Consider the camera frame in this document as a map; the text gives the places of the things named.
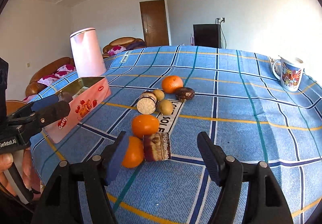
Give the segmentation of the person left hand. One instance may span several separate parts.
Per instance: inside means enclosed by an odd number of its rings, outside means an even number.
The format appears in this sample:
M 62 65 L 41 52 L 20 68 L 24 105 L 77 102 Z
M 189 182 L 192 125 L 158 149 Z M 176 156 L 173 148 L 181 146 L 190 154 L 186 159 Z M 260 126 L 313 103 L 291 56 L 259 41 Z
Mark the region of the person left hand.
M 1 191 L 9 197 L 18 197 L 24 204 L 32 199 L 31 192 L 40 192 L 40 180 L 35 173 L 31 149 L 1 154 Z

